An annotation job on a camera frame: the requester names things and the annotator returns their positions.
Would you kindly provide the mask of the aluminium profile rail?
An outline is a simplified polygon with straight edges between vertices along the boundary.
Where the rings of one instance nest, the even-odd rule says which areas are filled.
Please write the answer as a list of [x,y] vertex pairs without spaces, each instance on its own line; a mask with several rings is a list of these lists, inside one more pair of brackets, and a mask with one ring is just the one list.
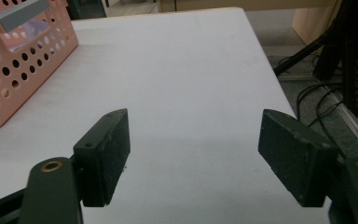
[[309,74],[283,74],[278,80],[303,123],[332,140],[345,157],[358,156],[358,115],[344,105],[340,81],[319,81]]

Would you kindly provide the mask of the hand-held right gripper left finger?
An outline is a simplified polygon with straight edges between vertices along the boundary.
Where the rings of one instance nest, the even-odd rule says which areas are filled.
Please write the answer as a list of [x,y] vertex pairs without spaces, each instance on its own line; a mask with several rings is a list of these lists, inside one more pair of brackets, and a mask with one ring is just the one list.
[[128,110],[103,115],[74,145],[71,157],[32,168],[19,224],[83,224],[82,206],[110,204],[130,153]]

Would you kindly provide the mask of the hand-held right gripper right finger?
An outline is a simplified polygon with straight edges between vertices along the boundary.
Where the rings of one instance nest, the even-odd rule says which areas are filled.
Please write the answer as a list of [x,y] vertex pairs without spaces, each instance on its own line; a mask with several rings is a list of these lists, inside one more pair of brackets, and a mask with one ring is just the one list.
[[358,158],[339,161],[338,147],[297,119],[265,109],[258,152],[302,207],[331,201],[331,224],[358,224]]

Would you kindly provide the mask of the black tripod stand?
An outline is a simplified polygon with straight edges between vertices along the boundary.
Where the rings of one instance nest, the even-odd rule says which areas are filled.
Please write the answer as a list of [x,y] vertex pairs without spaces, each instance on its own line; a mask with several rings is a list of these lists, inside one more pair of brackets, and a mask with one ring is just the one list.
[[358,72],[358,0],[342,0],[329,28],[287,61],[273,69],[279,76],[317,49],[322,48],[313,70],[320,80],[328,80],[341,63],[344,105],[358,116],[355,77]]

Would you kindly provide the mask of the light wooden cabinet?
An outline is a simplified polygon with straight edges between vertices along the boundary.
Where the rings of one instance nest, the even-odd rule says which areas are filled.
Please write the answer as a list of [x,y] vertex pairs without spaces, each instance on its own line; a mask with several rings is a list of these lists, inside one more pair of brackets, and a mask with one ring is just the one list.
[[305,43],[309,44],[323,34],[332,24],[342,0],[326,0],[323,7],[306,7],[295,10],[292,28]]

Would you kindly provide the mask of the dark green chair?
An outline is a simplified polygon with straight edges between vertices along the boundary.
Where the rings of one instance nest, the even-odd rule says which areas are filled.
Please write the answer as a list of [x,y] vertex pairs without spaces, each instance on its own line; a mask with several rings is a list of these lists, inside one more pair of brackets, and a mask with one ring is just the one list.
[[66,0],[71,20],[105,18],[102,0]]

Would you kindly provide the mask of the pink perforated plastic basket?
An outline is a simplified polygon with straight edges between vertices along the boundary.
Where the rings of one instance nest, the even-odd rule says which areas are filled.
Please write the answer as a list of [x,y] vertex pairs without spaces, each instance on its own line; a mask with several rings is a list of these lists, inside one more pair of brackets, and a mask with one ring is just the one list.
[[0,127],[77,45],[66,0],[0,0]]

